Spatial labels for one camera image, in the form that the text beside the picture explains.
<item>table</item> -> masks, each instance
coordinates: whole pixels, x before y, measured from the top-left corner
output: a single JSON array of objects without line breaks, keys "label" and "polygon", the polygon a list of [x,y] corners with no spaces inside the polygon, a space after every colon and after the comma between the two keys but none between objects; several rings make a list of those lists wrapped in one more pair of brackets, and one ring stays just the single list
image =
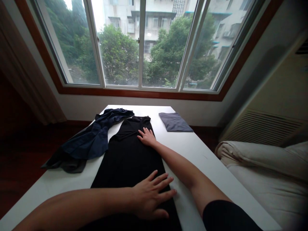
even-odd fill
[{"label": "table", "polygon": [[[263,209],[195,133],[166,131],[158,113],[175,112],[172,107],[108,105],[105,109],[108,108],[124,108],[133,110],[136,116],[151,117],[151,124],[157,141],[191,161],[234,203],[239,205],[261,229],[264,231],[281,230],[277,222]],[[118,132],[120,126],[121,123],[109,129],[108,140]],[[78,174],[69,174],[62,169],[46,171],[0,220],[0,230],[12,230],[39,204],[52,196],[71,190],[90,188],[103,158],[104,156],[101,156],[88,160],[84,171]],[[191,193],[174,175],[167,164],[164,161],[163,163],[169,176],[174,177],[174,181],[170,184],[170,187],[175,188],[178,192],[174,197],[174,201],[182,229],[205,230]]]}]

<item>white sofa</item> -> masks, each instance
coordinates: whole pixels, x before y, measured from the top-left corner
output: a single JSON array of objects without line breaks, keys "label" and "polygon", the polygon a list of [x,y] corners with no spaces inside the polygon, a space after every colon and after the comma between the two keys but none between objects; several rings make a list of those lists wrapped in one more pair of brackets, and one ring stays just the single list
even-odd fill
[{"label": "white sofa", "polygon": [[308,141],[287,148],[223,141],[215,155],[283,230],[296,230],[308,208]]}]

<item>wooden floor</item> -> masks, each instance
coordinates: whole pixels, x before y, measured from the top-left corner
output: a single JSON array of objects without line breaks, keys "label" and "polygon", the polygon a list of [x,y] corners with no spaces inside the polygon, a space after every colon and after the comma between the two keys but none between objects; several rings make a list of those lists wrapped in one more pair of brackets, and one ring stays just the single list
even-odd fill
[{"label": "wooden floor", "polygon": [[[88,123],[61,123],[19,132],[0,147],[0,219],[45,172],[40,167],[66,140]],[[218,144],[217,129],[192,127],[212,150]]]}]

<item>black sleeve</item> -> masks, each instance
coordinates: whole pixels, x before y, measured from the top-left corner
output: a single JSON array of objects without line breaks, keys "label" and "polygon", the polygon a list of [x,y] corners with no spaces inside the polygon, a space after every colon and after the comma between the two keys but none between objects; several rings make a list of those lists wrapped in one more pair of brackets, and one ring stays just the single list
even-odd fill
[{"label": "black sleeve", "polygon": [[207,231],[250,230],[260,231],[257,224],[239,206],[229,201],[212,201],[203,211],[203,223]]}]

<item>person's right hand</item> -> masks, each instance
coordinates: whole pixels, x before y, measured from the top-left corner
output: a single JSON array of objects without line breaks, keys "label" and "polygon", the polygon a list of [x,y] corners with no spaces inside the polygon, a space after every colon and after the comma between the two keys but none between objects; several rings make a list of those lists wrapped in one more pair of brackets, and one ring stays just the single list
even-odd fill
[{"label": "person's right hand", "polygon": [[137,137],[143,144],[152,147],[157,142],[151,129],[148,130],[147,128],[143,128],[144,133],[140,130],[138,131],[142,135],[142,137],[141,136]]},{"label": "person's right hand", "polygon": [[173,181],[173,177],[168,178],[168,174],[164,173],[154,179],[157,172],[155,170],[149,177],[131,188],[133,193],[130,212],[141,219],[169,218],[168,212],[158,209],[157,206],[176,195],[175,189],[159,193]]}]

